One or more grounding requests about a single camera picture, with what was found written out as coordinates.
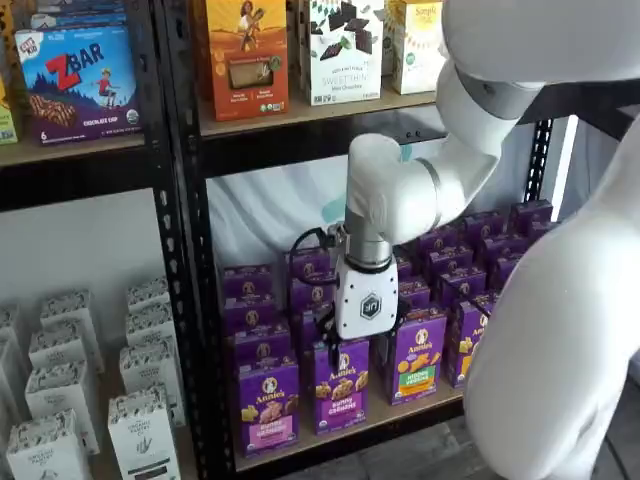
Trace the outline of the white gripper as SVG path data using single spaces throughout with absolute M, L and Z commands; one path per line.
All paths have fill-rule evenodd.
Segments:
M 339 256 L 336 273 L 335 309 L 328 308 L 318 320 L 318 332 L 328 348 L 331 369 L 339 370 L 343 340 L 380 334 L 377 355 L 388 358 L 404 324 L 404 301 L 398 301 L 395 257 L 381 271 L 359 271 L 347 263 L 345 256 Z

